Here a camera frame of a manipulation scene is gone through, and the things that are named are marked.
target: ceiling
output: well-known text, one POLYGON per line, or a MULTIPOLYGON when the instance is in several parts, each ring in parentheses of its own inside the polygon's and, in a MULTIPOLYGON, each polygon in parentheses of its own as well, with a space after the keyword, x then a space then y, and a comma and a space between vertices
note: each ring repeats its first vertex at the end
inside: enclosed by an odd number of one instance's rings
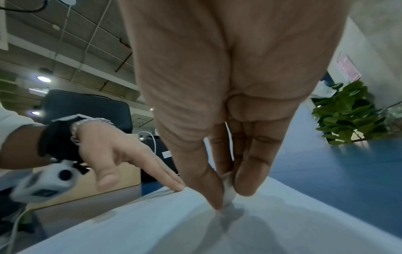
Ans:
MULTIPOLYGON (((43 3, 42 0, 5 2, 8 8, 25 10, 36 9, 43 3)), ((75 92, 85 88, 123 100, 130 106, 135 128, 155 128, 152 114, 135 84, 131 49, 116 0, 78 0, 71 7, 51 0, 39 13, 7 12, 7 28, 9 50, 1 51, 2 63, 31 70, 48 68, 63 83, 63 88, 75 92)), ((16 99, 15 108, 40 103, 40 96, 24 92, 19 86, 16 96, 25 99, 16 99), (33 101, 21 106, 24 100, 33 101)), ((11 107, 12 100, 2 100, 1 94, 2 103, 11 107)))

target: blue floor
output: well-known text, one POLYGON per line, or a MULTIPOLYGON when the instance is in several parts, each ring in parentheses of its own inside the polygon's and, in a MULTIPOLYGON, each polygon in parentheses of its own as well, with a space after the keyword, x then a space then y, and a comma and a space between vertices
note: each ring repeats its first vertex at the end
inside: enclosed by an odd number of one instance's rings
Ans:
POLYGON ((402 140, 279 156, 270 176, 402 238, 402 140))

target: hand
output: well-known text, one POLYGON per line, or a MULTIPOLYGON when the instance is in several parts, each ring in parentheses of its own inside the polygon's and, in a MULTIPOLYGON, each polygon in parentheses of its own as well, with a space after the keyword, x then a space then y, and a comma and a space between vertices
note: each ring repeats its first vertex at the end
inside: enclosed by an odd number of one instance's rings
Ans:
POLYGON ((118 128, 102 122, 88 122, 78 128, 79 153, 83 161, 95 171, 100 191, 120 181, 117 167, 128 162, 143 169, 161 184, 174 191, 182 191, 183 181, 151 149, 130 138, 118 128))
POLYGON ((184 182, 215 209, 219 175, 234 170, 244 196, 267 177, 294 112, 325 73, 348 2, 120 0, 136 79, 161 138, 184 182))

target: cable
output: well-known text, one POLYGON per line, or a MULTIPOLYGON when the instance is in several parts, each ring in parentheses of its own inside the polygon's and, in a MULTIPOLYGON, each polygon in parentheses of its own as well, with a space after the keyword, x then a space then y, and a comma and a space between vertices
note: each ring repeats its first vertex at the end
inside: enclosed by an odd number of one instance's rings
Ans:
POLYGON ((5 10, 5 11, 13 11, 13 12, 18 12, 18 13, 37 13, 40 12, 44 9, 46 9, 47 5, 49 4, 50 0, 43 0, 43 5, 35 10, 19 10, 19 9, 10 9, 10 8, 5 8, 5 7, 0 7, 0 10, 5 10))
POLYGON ((154 154, 156 155, 156 142, 155 142, 155 137, 154 135, 152 135, 152 133, 148 132, 148 131, 140 131, 139 133, 144 132, 144 133, 148 133, 149 135, 151 135, 152 139, 154 140, 154 154))
POLYGON ((11 254, 13 252, 13 247, 14 247, 14 243, 15 240, 17 239, 17 233, 18 233, 18 222, 20 221, 20 219, 22 218, 22 216, 28 212, 29 209, 24 210, 20 213, 20 215, 16 218, 16 220, 14 221, 14 225, 13 225, 13 229, 11 231, 11 236, 10 236, 10 240, 8 242, 8 248, 7 248, 7 252, 6 254, 11 254))

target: bracelet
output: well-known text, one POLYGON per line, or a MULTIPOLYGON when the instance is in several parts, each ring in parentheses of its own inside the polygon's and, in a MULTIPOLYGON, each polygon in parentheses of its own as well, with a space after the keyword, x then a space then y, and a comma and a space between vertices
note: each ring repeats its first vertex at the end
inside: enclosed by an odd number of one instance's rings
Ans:
POLYGON ((73 123, 71 125, 71 138, 70 139, 77 146, 79 146, 81 144, 80 140, 77 137, 78 128, 81 125, 83 125, 85 123, 89 123, 89 122, 104 122, 104 123, 108 123, 110 125, 114 125, 110 120, 105 119, 105 118, 85 118, 85 119, 82 119, 82 120, 79 120, 79 121, 73 123))

